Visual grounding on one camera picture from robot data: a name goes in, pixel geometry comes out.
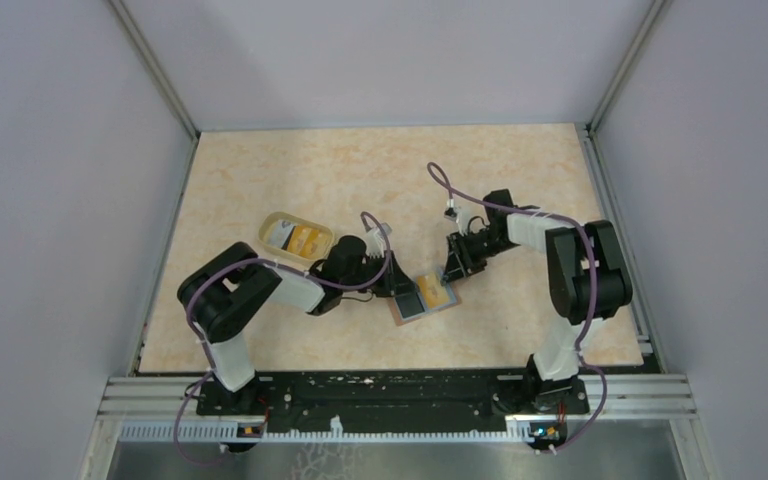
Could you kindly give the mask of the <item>black credit card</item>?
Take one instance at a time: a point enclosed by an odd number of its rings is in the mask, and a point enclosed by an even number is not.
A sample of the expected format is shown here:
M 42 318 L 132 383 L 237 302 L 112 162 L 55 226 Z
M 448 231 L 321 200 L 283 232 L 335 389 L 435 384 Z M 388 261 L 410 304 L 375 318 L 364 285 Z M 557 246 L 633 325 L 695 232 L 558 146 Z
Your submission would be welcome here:
M 394 298 L 396 320 L 399 323 L 414 321 L 426 313 L 426 307 L 418 293 L 408 293 Z

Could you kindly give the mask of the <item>brown leather card holder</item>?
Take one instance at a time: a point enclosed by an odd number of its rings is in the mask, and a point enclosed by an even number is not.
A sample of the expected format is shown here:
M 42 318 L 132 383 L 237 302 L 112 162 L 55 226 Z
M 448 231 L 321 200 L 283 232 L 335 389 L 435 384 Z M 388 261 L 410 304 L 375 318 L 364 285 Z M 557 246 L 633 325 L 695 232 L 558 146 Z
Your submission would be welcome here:
M 440 268 L 417 276 L 415 286 L 415 291 L 397 295 L 389 300 L 396 326 L 407 325 L 461 303 L 453 285 L 443 280 L 443 271 Z

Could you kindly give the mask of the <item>beige oval card tray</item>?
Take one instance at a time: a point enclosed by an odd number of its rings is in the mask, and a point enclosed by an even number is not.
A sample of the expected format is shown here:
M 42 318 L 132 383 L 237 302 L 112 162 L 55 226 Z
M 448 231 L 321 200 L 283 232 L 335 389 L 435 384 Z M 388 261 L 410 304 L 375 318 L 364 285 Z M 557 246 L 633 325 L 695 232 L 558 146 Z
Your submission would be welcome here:
M 264 218 L 257 238 L 270 254 L 306 267 L 323 260 L 335 243 L 329 227 L 283 211 Z

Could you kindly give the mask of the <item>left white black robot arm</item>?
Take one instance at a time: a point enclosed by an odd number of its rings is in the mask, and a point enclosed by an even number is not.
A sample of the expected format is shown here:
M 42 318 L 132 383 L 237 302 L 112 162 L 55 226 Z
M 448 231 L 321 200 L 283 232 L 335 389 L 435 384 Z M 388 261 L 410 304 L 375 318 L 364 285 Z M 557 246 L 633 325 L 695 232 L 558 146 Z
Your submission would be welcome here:
M 221 401 L 245 414 L 260 399 L 243 334 L 250 321 L 268 303 L 321 316 L 339 306 L 348 292 L 396 298 L 415 294 L 418 287 L 393 251 L 380 247 L 370 253 L 364 239 L 345 235 L 307 271 L 261 257 L 250 245 L 236 242 L 187 277 L 176 296 L 208 359 L 209 377 L 222 386 Z

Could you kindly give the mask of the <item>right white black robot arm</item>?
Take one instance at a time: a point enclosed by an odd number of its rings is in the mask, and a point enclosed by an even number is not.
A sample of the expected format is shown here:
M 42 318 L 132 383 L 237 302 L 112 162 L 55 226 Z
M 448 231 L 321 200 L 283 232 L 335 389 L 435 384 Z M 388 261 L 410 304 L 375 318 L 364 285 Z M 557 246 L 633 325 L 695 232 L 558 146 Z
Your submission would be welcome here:
M 442 281 L 449 284 L 480 273 L 489 258 L 516 246 L 545 255 L 549 296 L 558 318 L 529 357 L 523 398 L 532 410 L 548 412 L 572 392 L 590 331 L 632 299 L 616 231 L 606 220 L 580 224 L 536 206 L 516 206 L 506 189 L 490 192 L 479 203 L 486 224 L 472 230 L 454 199 L 447 201 L 444 215 L 457 230 L 447 237 Z

